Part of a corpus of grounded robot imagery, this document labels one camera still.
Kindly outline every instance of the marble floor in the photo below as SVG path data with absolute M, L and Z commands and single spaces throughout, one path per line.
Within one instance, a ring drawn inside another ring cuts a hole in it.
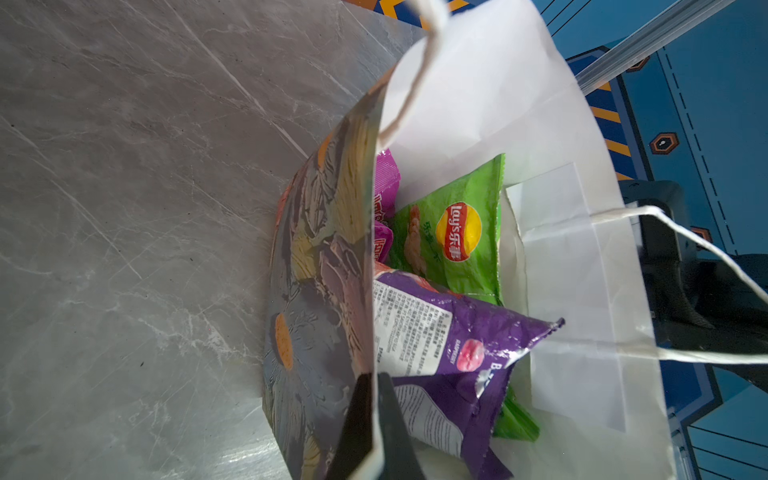
M 0 478 L 285 478 L 277 199 L 421 36 L 340 0 L 0 5 Z

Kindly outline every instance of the purple wrapper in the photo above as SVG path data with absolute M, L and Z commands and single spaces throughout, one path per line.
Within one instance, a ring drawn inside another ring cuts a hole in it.
M 374 322 L 382 371 L 392 376 L 474 372 L 480 396 L 490 374 L 509 367 L 564 323 L 542 322 L 437 288 L 411 273 L 379 274 Z
M 389 249 L 392 248 L 392 231 L 384 223 L 373 221 L 373 258 L 377 262 L 386 262 Z
M 400 187 L 400 170 L 389 149 L 376 156 L 373 177 L 373 218 L 382 221 L 395 216 L 395 196 Z
M 510 372 L 511 367 L 497 371 L 479 399 L 467 374 L 393 379 L 409 434 L 463 458 L 475 480 L 511 478 L 512 473 L 490 449 Z

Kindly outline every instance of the gift bag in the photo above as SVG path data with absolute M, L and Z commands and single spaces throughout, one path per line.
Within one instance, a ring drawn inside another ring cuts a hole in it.
M 280 201 L 264 411 L 291 475 L 325 478 L 356 379 L 375 373 L 372 174 L 389 147 L 398 208 L 506 154 L 505 305 L 566 319 L 513 378 L 541 438 L 495 442 L 501 461 L 517 478 L 673 477 L 658 356 L 637 354 L 656 346 L 635 239 L 621 215 L 596 217 L 624 205 L 571 70 L 529 0 L 490 0 L 450 22 L 434 2 L 417 3 L 430 36 L 345 116 Z M 385 460 L 375 381 L 372 390 L 360 478 Z

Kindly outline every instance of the white nutrition label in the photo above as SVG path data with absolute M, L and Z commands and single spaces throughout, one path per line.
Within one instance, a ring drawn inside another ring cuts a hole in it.
M 420 298 L 373 282 L 376 363 L 391 376 L 435 375 L 453 315 Z
M 462 431 L 448 420 L 426 390 L 418 385 L 400 385 L 395 387 L 395 396 L 409 435 L 455 457 L 462 455 Z

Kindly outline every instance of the white rope handle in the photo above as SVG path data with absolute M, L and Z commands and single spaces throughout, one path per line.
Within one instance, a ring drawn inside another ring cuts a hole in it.
M 400 128 L 406 124 L 410 117 L 416 98 L 419 97 L 424 88 L 424 80 L 432 67 L 432 63 L 437 58 L 437 54 L 440 52 L 443 32 L 448 24 L 448 4 L 443 0 L 409 0 L 409 2 L 416 12 L 429 24 L 426 45 L 424 46 L 424 57 L 422 58 L 419 71 L 416 72 L 416 76 L 413 78 L 411 89 L 408 90 L 406 100 L 403 102 L 400 111 L 395 119 L 392 120 L 392 123 L 379 132 L 376 151 L 388 148 L 397 136 Z
M 765 303 L 768 304 L 768 293 L 763 290 L 760 285 L 757 284 L 744 270 L 741 269 L 738 263 L 725 252 L 723 252 L 716 245 L 706 241 L 704 238 L 699 237 L 694 232 L 688 230 L 685 227 L 674 223 L 662 209 L 654 205 L 645 205 L 635 208 L 617 208 L 615 210 L 608 210 L 600 214 L 591 216 L 592 223 L 606 223 L 613 220 L 619 220 L 622 218 L 638 217 L 640 215 L 651 215 L 656 217 L 659 221 L 667 225 L 672 230 L 678 232 L 683 237 L 694 243 L 701 245 L 710 252 L 717 255 L 723 263 L 725 263 L 734 273 L 743 281 L 752 291 Z M 675 349 L 663 349 L 653 348 L 642 345 L 616 345 L 617 351 L 621 355 L 633 356 L 639 358 L 651 358 L 659 360 L 676 360 L 678 362 L 700 362 L 700 363 L 715 363 L 715 364 L 763 364 L 768 363 L 768 355 L 744 355 L 733 353 L 717 353 L 717 352 L 695 352 L 686 350 Z

